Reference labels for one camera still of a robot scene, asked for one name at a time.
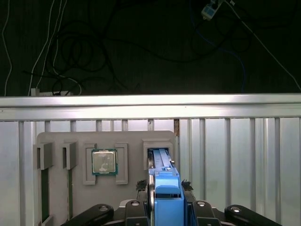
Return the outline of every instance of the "blue cable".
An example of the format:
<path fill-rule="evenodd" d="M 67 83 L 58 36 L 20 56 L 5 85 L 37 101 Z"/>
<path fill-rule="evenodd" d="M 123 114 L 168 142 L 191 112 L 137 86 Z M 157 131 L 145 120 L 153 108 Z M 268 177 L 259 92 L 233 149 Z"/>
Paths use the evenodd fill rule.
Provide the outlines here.
<path fill-rule="evenodd" d="M 191 23 L 192 23 L 192 26 L 193 28 L 196 30 L 197 34 L 202 38 L 204 39 L 206 42 L 208 42 L 210 45 L 212 45 L 213 47 L 216 47 L 216 45 L 211 42 L 210 40 L 206 39 L 200 32 L 198 29 L 196 29 L 196 25 L 195 25 L 195 22 L 194 22 L 194 19 L 193 19 L 193 12 L 192 12 L 192 8 L 191 8 L 191 0 L 189 0 L 189 9 L 190 9 L 190 19 L 191 19 Z M 244 79 L 243 79 L 243 84 L 241 86 L 241 93 L 244 93 L 244 89 L 245 89 L 245 83 L 246 83 L 246 69 L 245 69 L 245 65 L 242 61 L 242 59 L 234 52 L 232 51 L 229 51 L 229 50 L 226 50 L 224 48 L 217 48 L 219 51 L 222 51 L 224 53 L 229 53 L 231 55 L 233 55 L 237 60 L 240 61 L 241 63 L 241 67 L 243 68 L 243 73 L 244 73 Z"/>

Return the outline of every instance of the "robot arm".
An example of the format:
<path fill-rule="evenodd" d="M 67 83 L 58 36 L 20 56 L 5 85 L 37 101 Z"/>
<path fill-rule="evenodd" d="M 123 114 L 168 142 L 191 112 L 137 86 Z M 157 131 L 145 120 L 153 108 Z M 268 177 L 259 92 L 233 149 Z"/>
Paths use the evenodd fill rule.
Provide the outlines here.
<path fill-rule="evenodd" d="M 150 149 L 148 163 L 148 180 L 136 200 L 121 202 L 115 211 L 106 204 L 93 206 L 61 226 L 280 226 L 240 205 L 221 212 L 197 201 L 182 186 L 167 149 Z"/>

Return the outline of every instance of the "screw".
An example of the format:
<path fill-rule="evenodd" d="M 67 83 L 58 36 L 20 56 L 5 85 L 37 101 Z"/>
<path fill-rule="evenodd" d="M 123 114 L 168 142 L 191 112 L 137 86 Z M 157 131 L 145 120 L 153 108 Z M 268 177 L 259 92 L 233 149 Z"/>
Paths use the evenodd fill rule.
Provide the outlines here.
<path fill-rule="evenodd" d="M 199 206 L 205 206 L 206 203 L 204 203 L 204 202 L 198 202 L 198 205 L 199 205 Z"/>
<path fill-rule="evenodd" d="M 106 206 L 102 206 L 102 207 L 99 208 L 99 210 L 100 210 L 100 211 L 107 211 L 108 208 L 107 208 Z"/>
<path fill-rule="evenodd" d="M 133 201 L 132 206 L 139 206 L 139 202 L 138 201 Z"/>
<path fill-rule="evenodd" d="M 241 212 L 241 209 L 238 208 L 238 207 L 235 207 L 235 206 L 231 207 L 231 210 L 234 211 L 234 212 L 236 212 L 236 213 Z"/>

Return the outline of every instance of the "metal bracket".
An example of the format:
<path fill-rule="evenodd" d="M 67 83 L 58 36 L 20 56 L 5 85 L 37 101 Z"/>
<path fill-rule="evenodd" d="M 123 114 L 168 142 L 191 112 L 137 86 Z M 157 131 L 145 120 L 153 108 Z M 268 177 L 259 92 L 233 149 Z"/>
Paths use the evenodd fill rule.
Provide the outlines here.
<path fill-rule="evenodd" d="M 127 166 L 127 144 L 115 144 L 117 149 L 118 174 L 116 175 L 117 185 L 128 184 L 128 166 Z"/>
<path fill-rule="evenodd" d="M 71 170 L 76 166 L 76 143 L 64 143 L 61 147 L 63 150 L 63 169 Z"/>
<path fill-rule="evenodd" d="M 84 144 L 84 152 L 82 153 L 83 164 L 83 184 L 95 185 L 96 176 L 92 174 L 92 149 L 97 148 L 96 144 Z"/>
<path fill-rule="evenodd" d="M 149 225 L 144 203 L 137 200 L 130 201 L 126 204 L 126 226 L 133 225 Z"/>
<path fill-rule="evenodd" d="M 156 149 L 156 148 L 167 148 L 170 157 L 174 158 L 174 149 L 173 144 L 169 139 L 143 139 L 143 168 L 144 170 L 148 170 L 148 149 Z"/>
<path fill-rule="evenodd" d="M 192 210 L 196 226 L 222 226 L 220 220 L 215 218 L 211 205 L 206 201 L 193 202 Z"/>
<path fill-rule="evenodd" d="M 50 215 L 44 222 L 42 226 L 53 226 L 53 217 Z"/>
<path fill-rule="evenodd" d="M 52 163 L 52 143 L 41 143 L 33 146 L 37 152 L 36 168 L 45 170 L 53 165 Z"/>

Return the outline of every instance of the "gray slot holder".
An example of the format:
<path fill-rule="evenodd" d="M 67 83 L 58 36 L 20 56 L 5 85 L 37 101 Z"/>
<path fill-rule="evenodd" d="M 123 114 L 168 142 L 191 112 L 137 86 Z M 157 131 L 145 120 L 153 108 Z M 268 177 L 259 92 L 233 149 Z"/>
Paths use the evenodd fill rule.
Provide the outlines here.
<path fill-rule="evenodd" d="M 43 223 L 42 226 L 54 226 L 53 217 L 50 215 Z"/>
<path fill-rule="evenodd" d="M 127 166 L 127 144 L 115 144 L 117 149 L 118 174 L 116 175 L 117 185 L 128 184 L 128 166 Z"/>
<path fill-rule="evenodd" d="M 169 139 L 143 139 L 143 168 L 148 170 L 147 150 L 150 148 L 168 148 L 170 157 L 174 158 L 173 144 Z"/>
<path fill-rule="evenodd" d="M 76 166 L 76 143 L 64 143 L 61 148 L 63 150 L 63 169 L 71 170 Z"/>
<path fill-rule="evenodd" d="M 40 143 L 33 146 L 37 152 L 37 169 L 45 170 L 53 165 L 52 143 Z"/>
<path fill-rule="evenodd" d="M 85 151 L 82 153 L 84 185 L 95 185 L 96 183 L 96 176 L 92 174 L 92 150 L 95 148 L 97 148 L 97 144 L 84 144 Z"/>

